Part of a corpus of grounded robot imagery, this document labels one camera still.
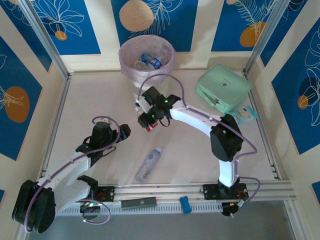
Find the bottle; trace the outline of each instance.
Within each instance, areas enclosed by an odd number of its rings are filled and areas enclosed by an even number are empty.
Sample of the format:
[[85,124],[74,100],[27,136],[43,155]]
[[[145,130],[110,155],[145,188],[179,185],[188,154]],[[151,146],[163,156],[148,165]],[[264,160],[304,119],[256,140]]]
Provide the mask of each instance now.
[[153,70],[153,66],[150,63],[146,64],[143,61],[136,61],[134,63],[133,68],[138,71],[145,71],[145,72],[149,72]]
[[156,147],[155,150],[151,151],[148,157],[144,160],[143,164],[135,175],[135,178],[139,182],[144,182],[147,179],[152,169],[160,159],[161,151],[161,148]]
[[152,59],[154,59],[153,55],[148,52],[145,52],[140,56],[140,61],[145,64],[149,64]]
[[156,56],[154,53],[150,54],[148,52],[145,52],[141,55],[140,61],[144,62],[145,64],[151,64],[154,67],[154,69],[160,69],[168,63],[165,57]]

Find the blue object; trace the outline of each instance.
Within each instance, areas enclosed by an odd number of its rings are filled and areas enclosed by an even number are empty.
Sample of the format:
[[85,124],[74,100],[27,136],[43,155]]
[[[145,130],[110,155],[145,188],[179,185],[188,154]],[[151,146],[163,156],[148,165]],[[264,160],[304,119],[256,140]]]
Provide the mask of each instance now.
[[320,204],[320,181],[312,183],[313,191]]
[[182,212],[184,214],[191,213],[192,209],[190,207],[189,200],[188,200],[187,196],[180,197],[180,203],[181,203],[181,206],[182,206]]

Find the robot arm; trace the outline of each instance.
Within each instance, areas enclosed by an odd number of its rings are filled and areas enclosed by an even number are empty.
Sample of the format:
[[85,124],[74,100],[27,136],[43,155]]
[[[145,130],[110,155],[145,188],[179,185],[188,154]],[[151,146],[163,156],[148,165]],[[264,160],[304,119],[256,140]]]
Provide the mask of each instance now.
[[239,183],[235,174],[234,157],[241,150],[243,140],[229,129],[211,121],[211,119],[219,120],[240,133],[234,118],[230,115],[223,117],[212,115],[192,107],[193,110],[203,114],[201,115],[189,110],[189,106],[186,108],[180,97],[170,95],[165,98],[154,87],[145,91],[142,97],[136,104],[144,111],[138,117],[139,124],[150,131],[157,125],[157,121],[167,118],[184,122],[206,134],[211,140],[213,154],[219,159],[220,176],[218,182],[222,195],[228,195],[228,192],[234,193],[236,185]]
[[[127,139],[131,133],[127,124],[121,125],[119,129],[117,143]],[[31,199],[45,182],[47,183],[37,195],[27,220],[27,228],[38,233],[47,230],[56,213],[71,204],[86,198],[95,199],[101,193],[105,194],[103,192],[105,187],[98,187],[98,181],[85,175],[80,176],[80,174],[104,156],[104,151],[99,149],[108,147],[117,139],[117,136],[118,132],[112,130],[109,123],[97,122],[93,127],[92,135],[83,141],[82,145],[75,150],[72,157],[58,171],[47,173],[45,177],[36,182],[27,180],[22,184],[13,209],[12,219],[24,225]]]

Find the cable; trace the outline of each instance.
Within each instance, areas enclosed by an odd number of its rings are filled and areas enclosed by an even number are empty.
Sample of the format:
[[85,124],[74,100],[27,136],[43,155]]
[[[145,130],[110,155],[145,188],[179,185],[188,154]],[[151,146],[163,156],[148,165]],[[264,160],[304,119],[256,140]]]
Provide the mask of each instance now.
[[161,119],[159,120],[160,124],[165,128],[170,126],[170,118],[166,117],[166,119],[168,120],[168,125],[164,125],[164,123],[161,121]]
[[220,125],[224,126],[225,128],[229,129],[231,132],[233,132],[234,134],[236,134],[239,138],[243,139],[247,144],[249,144],[249,146],[253,149],[253,151],[252,151],[252,152],[245,152],[245,153],[242,153],[242,154],[238,155],[238,156],[235,158],[236,160],[238,160],[239,158],[244,157],[244,156],[256,154],[256,153],[258,152],[257,148],[256,148],[246,137],[244,137],[241,133],[239,133],[239,132],[237,132],[236,130],[234,130],[234,129],[233,129],[232,127],[230,127],[229,125],[225,124],[225,123],[222,122],[222,121],[219,121],[219,120],[217,120],[217,119],[214,119],[213,117],[210,117],[210,116],[207,115],[207,114],[204,114],[204,113],[202,113],[202,112],[200,112],[200,111],[197,111],[197,110],[192,109],[191,107],[189,107],[189,106],[187,105],[186,101],[185,101],[185,88],[184,88],[184,86],[182,85],[181,81],[180,81],[178,78],[176,78],[175,76],[172,76],[172,75],[167,74],[167,73],[158,73],[158,74],[155,74],[155,75],[152,75],[152,76],[147,77],[147,78],[142,82],[142,84],[141,84],[141,87],[140,87],[140,89],[139,89],[139,93],[138,93],[137,100],[140,99],[142,87],[144,86],[144,84],[145,84],[148,80],[150,80],[151,78],[156,77],[156,76],[167,76],[167,77],[170,77],[170,78],[176,80],[176,81],[179,83],[179,85],[180,85],[180,87],[181,87],[181,90],[182,90],[182,98],[181,98],[181,100],[182,100],[182,103],[183,103],[184,107],[185,107],[187,110],[190,110],[190,111],[192,111],[192,112],[194,112],[194,113],[196,113],[196,114],[198,114],[198,115],[200,115],[200,116],[203,116],[203,117],[209,119],[211,122],[214,121],[214,122],[216,122],[217,124],[220,124]]
[[29,216],[30,216],[30,211],[31,211],[31,208],[33,206],[33,204],[35,203],[36,201],[36,198],[37,196],[39,195],[39,193],[41,192],[41,190],[48,184],[51,182],[51,180],[53,178],[55,178],[55,176],[57,176],[62,170],[64,170],[65,168],[67,168],[69,165],[73,164],[75,161],[77,161],[78,159],[81,159],[89,154],[93,154],[93,153],[96,153],[96,152],[99,152],[99,151],[105,151],[107,150],[108,148],[112,147],[117,141],[118,139],[120,138],[120,127],[119,127],[119,124],[114,120],[112,119],[111,117],[109,116],[96,116],[95,118],[92,119],[92,123],[95,124],[95,120],[96,119],[109,119],[110,121],[112,121],[118,128],[118,134],[115,138],[115,140],[113,141],[113,143],[111,143],[110,145],[108,146],[105,146],[105,147],[102,147],[102,148],[99,148],[99,149],[95,149],[95,150],[92,150],[92,151],[89,151],[87,153],[84,153],[80,156],[77,156],[75,157],[72,161],[69,161],[67,162],[65,165],[63,165],[62,167],[60,167],[56,172],[54,172],[49,179],[45,180],[44,183],[37,189],[37,191],[35,192],[35,194],[33,195],[33,197],[31,198],[31,201],[29,203],[29,206],[26,210],[26,213],[25,213],[25,217],[24,217],[24,222],[23,222],[23,225],[24,225],[24,231],[28,234],[28,233],[31,233],[32,230],[28,230],[28,220],[29,220]]
[[102,155],[102,157],[108,156],[110,153],[113,153],[117,148],[116,146],[111,146],[112,150],[107,152],[106,154]]
[[91,225],[103,225],[103,224],[106,224],[109,220],[110,220],[110,216],[111,216],[111,212],[110,212],[110,209],[108,208],[107,205],[105,205],[102,201],[98,201],[98,200],[95,200],[95,199],[89,199],[89,198],[85,198],[85,199],[81,199],[79,201],[77,201],[78,203],[81,203],[81,202],[95,202],[96,204],[101,204],[102,206],[104,206],[107,211],[108,211],[108,218],[105,220],[105,221],[102,221],[102,222],[93,222],[93,221],[89,221],[85,218],[85,211],[83,211],[81,217],[83,219],[83,221],[85,223],[88,223],[88,224],[91,224]]
[[[256,154],[256,153],[258,152],[258,150],[257,150],[257,148],[255,147],[255,145],[253,145],[252,142],[250,142],[250,141],[249,141],[245,136],[243,136],[241,133],[237,132],[236,130],[234,130],[232,127],[230,127],[229,125],[225,124],[224,122],[219,121],[219,120],[217,120],[217,119],[214,119],[213,117],[210,117],[210,116],[207,115],[207,114],[204,114],[204,113],[202,113],[202,112],[200,112],[200,111],[197,111],[197,110],[192,109],[191,107],[189,107],[189,105],[187,105],[187,103],[186,103],[186,101],[185,101],[185,89],[184,89],[184,86],[182,85],[181,81],[180,81],[178,78],[176,78],[175,76],[172,76],[172,75],[170,75],[170,74],[167,74],[167,73],[157,73],[157,74],[155,74],[155,75],[152,75],[152,76],[147,77],[147,78],[142,82],[142,84],[141,84],[141,87],[140,87],[140,89],[139,89],[139,93],[138,93],[137,100],[140,99],[142,87],[144,86],[144,84],[145,84],[148,80],[150,80],[151,78],[156,77],[156,76],[167,76],[167,77],[170,77],[170,78],[172,78],[172,79],[174,79],[174,80],[176,80],[176,81],[178,82],[178,84],[180,85],[181,90],[182,90],[182,98],[181,98],[181,100],[182,100],[182,103],[183,103],[184,107],[185,107],[187,110],[190,110],[190,111],[192,111],[192,112],[194,112],[194,113],[196,113],[196,114],[198,114],[198,115],[200,115],[200,116],[202,116],[202,117],[205,117],[205,118],[209,119],[211,122],[213,121],[213,122],[215,122],[215,123],[217,123],[217,124],[220,124],[220,125],[224,126],[226,129],[229,129],[231,132],[233,132],[233,133],[236,134],[239,138],[243,139],[247,144],[249,144],[249,146],[253,149],[253,151],[245,152],[245,153],[239,154],[238,156],[235,157],[235,163],[234,163],[235,171],[234,171],[234,172],[235,172],[235,175],[238,176],[238,162],[239,162],[239,158],[244,157],[244,156],[248,156],[248,155]],[[238,178],[240,178],[240,179],[255,180],[255,181],[257,181],[257,183],[258,183],[258,187],[257,187],[256,190],[254,191],[254,193],[252,194],[252,196],[250,196],[250,197],[248,198],[248,200],[245,201],[245,203],[242,205],[242,206],[244,206],[245,204],[249,203],[249,202],[255,197],[255,195],[257,194],[257,192],[258,192],[259,189],[260,189],[261,182],[259,181],[259,179],[254,178],[254,177],[238,176]]]

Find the plastic lid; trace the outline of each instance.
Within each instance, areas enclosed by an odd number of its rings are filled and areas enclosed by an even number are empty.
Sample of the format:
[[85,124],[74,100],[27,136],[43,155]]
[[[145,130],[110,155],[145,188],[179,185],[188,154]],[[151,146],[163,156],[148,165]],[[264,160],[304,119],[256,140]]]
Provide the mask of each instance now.
[[158,151],[159,153],[161,153],[161,152],[162,152],[162,150],[161,150],[161,148],[160,148],[160,147],[156,147],[156,148],[155,148],[155,150],[156,150],[156,151]]

